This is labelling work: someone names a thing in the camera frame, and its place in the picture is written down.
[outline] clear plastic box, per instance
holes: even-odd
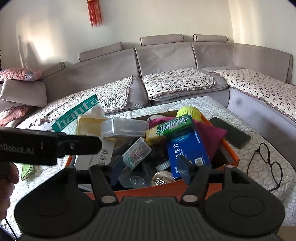
[[[140,137],[136,142],[122,155],[126,166],[134,169],[151,151],[145,140]]]
[[[143,137],[148,129],[147,121],[114,117],[101,123],[101,137]]]

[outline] black smartphone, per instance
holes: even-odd
[[[250,139],[251,137],[244,133],[243,131],[239,130],[238,128],[229,125],[225,121],[219,119],[218,117],[214,117],[209,120],[209,122],[220,129],[227,130],[227,134],[225,139],[234,145],[236,148],[242,148]]]

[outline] red tassel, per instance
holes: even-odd
[[[91,26],[93,27],[103,24],[99,0],[87,0],[87,5],[89,7]]]

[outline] magenta cloth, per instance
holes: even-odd
[[[149,128],[155,127],[174,118],[175,117],[164,117],[149,121]],[[227,131],[215,126],[207,125],[197,120],[193,120],[193,122],[200,138],[202,139],[209,159],[212,160]]]

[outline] human hand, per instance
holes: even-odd
[[[0,220],[7,215],[10,207],[10,196],[15,189],[15,184],[19,181],[19,170],[13,163],[11,164],[7,179],[0,179]]]

